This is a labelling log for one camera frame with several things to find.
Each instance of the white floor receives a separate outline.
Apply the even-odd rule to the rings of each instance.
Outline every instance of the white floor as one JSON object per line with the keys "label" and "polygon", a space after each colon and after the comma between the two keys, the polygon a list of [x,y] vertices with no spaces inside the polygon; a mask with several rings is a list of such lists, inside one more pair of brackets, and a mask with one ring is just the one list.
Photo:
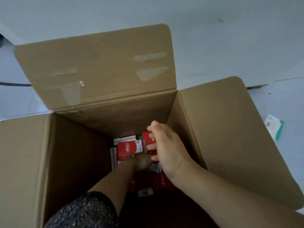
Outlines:
{"label": "white floor", "polygon": [[[0,81],[28,83],[5,41],[0,49]],[[249,93],[261,117],[271,114],[285,122],[276,145],[304,192],[304,78],[275,81]],[[49,112],[32,87],[0,86],[0,120]]]}

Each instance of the cardboard box flap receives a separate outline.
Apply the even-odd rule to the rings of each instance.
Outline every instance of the cardboard box flap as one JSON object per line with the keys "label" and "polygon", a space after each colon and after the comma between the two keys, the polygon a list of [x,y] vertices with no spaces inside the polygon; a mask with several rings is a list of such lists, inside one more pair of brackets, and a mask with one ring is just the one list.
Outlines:
{"label": "cardboard box flap", "polygon": [[2,227],[41,227],[51,114],[0,122]]}
{"label": "cardboard box flap", "polygon": [[303,207],[303,193],[240,78],[184,89],[181,96],[211,172],[292,209]]}
{"label": "cardboard box flap", "polygon": [[176,88],[164,24],[19,45],[15,56],[50,110]]}

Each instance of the hand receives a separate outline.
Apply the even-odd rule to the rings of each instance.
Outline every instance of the hand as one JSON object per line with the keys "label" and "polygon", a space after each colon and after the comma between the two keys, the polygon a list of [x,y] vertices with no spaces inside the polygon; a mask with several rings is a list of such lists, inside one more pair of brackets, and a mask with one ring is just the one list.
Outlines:
{"label": "hand", "polygon": [[149,165],[152,164],[151,157],[152,156],[149,154],[141,153],[141,154],[135,155],[131,159],[133,159],[135,161],[136,169],[139,171],[139,170],[146,169]]}
{"label": "hand", "polygon": [[166,176],[173,182],[174,178],[185,167],[189,166],[192,158],[189,156],[183,142],[167,125],[153,121],[147,127],[150,138],[156,139],[156,144],[148,145],[148,150],[157,149],[157,155],[151,157],[153,161],[159,161]]}

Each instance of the sparkly sleeve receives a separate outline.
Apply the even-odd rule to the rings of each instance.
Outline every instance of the sparkly sleeve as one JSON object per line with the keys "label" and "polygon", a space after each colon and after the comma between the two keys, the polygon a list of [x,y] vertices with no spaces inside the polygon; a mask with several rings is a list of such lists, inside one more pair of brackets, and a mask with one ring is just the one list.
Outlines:
{"label": "sparkly sleeve", "polygon": [[59,227],[118,227],[118,218],[111,200],[103,193],[93,191],[59,210],[44,228]]}

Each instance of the forearm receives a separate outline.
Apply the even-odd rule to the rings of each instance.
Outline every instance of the forearm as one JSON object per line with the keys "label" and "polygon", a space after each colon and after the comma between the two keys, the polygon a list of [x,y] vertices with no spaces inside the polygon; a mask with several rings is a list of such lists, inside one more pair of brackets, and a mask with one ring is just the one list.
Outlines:
{"label": "forearm", "polygon": [[135,171],[134,159],[125,160],[89,191],[99,191],[107,195],[111,199],[117,215],[119,215]]}
{"label": "forearm", "polygon": [[181,168],[173,183],[221,228],[304,226],[301,214],[231,184],[196,163]]}

